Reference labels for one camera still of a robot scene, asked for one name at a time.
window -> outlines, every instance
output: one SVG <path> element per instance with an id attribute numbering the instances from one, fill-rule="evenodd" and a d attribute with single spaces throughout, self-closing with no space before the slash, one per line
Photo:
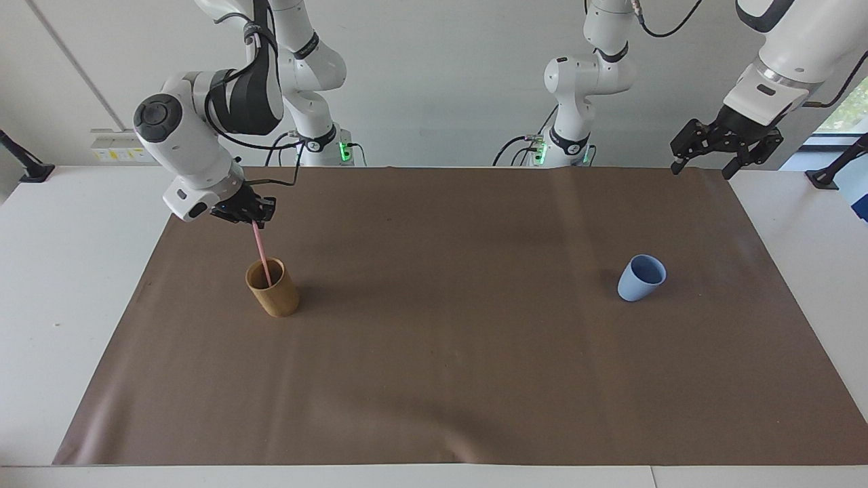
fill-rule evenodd
<path id="1" fill-rule="evenodd" d="M 868 78 L 844 99 L 816 134 L 859 134 L 868 132 Z"/>

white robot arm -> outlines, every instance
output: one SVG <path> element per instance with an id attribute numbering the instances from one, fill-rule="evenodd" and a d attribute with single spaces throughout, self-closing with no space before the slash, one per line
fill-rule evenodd
<path id="1" fill-rule="evenodd" d="M 743 23 L 765 34 L 766 43 L 724 98 L 717 119 L 709 125 L 693 119 L 672 140 L 676 175 L 691 159 L 716 151 L 736 154 L 723 169 L 727 179 L 765 162 L 783 141 L 778 122 L 802 107 L 868 36 L 865 0 L 738 0 L 736 10 Z"/>
<path id="2" fill-rule="evenodd" d="M 280 65 L 280 80 L 284 104 L 305 144 L 301 164 L 351 166 L 350 133 L 332 120 L 328 103 L 316 93 L 344 85 L 344 59 L 313 31 L 304 0 L 271 0 L 271 5 L 281 57 L 289 59 Z"/>
<path id="3" fill-rule="evenodd" d="M 277 127 L 283 118 L 281 75 L 288 76 L 278 64 L 282 50 L 298 47 L 293 51 L 293 60 L 287 63 L 293 75 L 288 76 L 286 84 L 292 87 L 340 86 L 345 66 L 340 56 L 319 42 L 303 3 L 196 3 L 216 23 L 236 23 L 243 29 L 248 65 L 240 70 L 172 76 L 161 93 L 144 100 L 135 111 L 135 132 L 145 149 L 176 175 L 163 200 L 179 218 L 192 221 L 210 211 L 228 221 L 256 222 L 262 227 L 272 217 L 275 199 L 259 197 L 245 182 L 238 162 L 219 144 L 218 132 L 267 135 Z M 323 118 L 331 121 L 327 106 Z M 302 115 L 296 119 L 302 142 L 320 136 L 306 132 L 312 125 L 307 121 Z M 337 162 L 342 160 L 340 154 L 333 156 Z"/>
<path id="4" fill-rule="evenodd" d="M 634 22 L 630 0 L 591 0 L 584 24 L 594 55 L 564 56 L 549 62 L 545 83 L 558 102 L 554 125 L 544 129 L 544 167 L 581 164 L 588 148 L 595 109 L 586 98 L 626 91 L 636 79 L 627 36 Z"/>

wooden cup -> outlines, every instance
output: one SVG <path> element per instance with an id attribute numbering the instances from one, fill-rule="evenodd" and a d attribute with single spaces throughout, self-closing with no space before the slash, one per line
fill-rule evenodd
<path id="1" fill-rule="evenodd" d="M 247 287 L 269 315 L 276 318 L 289 317 L 299 307 L 299 291 L 286 272 L 283 261 L 274 258 L 266 261 L 273 285 L 268 286 L 262 261 L 258 260 L 247 269 Z"/>

table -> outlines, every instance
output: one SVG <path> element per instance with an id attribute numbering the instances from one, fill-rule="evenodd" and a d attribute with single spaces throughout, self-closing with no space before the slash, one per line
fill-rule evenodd
<path id="1" fill-rule="evenodd" d="M 22 185 L 0 206 L 0 465 L 46 465 L 169 216 L 162 168 L 62 167 Z M 868 228 L 835 192 L 801 173 L 743 171 L 733 188 L 860 411 L 868 417 Z M 827 486 L 868 483 L 866 467 L 511 468 L 0 468 L 0 485 L 116 485 L 120 479 L 187 485 L 294 480 L 298 486 L 405 484 L 570 486 Z"/>

power outlet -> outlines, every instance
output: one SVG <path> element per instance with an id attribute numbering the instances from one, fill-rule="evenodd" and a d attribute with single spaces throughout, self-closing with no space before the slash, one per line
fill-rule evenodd
<path id="1" fill-rule="evenodd" d="M 548 151 L 548 146 L 545 142 L 540 140 L 534 140 L 530 144 L 530 149 L 528 150 L 527 157 L 519 156 L 519 161 L 523 161 L 519 163 L 520 166 L 542 166 L 545 163 L 545 155 Z"/>
<path id="2" fill-rule="evenodd" d="M 103 131 L 93 131 L 93 133 L 96 135 L 96 140 L 90 145 L 90 150 L 99 162 L 156 162 L 133 133 Z"/>
<path id="3" fill-rule="evenodd" d="M 346 129 L 341 129 L 339 142 L 341 166 L 356 165 L 356 160 L 352 148 L 349 146 L 350 142 L 352 142 L 352 134 L 350 133 L 350 131 Z"/>

